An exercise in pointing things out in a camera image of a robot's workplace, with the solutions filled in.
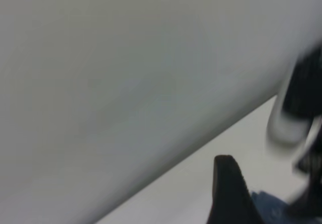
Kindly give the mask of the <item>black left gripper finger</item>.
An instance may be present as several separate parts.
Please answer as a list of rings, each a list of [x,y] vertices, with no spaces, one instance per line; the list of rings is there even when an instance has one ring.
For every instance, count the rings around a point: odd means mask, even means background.
[[[230,155],[216,156],[213,167],[212,206],[207,224],[263,222],[236,160]]]

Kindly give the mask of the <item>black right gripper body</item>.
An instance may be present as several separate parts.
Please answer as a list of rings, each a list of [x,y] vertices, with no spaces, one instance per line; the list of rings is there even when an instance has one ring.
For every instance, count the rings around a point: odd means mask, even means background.
[[[297,218],[321,218],[321,133],[295,164],[295,168],[309,175],[308,186],[288,206],[287,214]]]

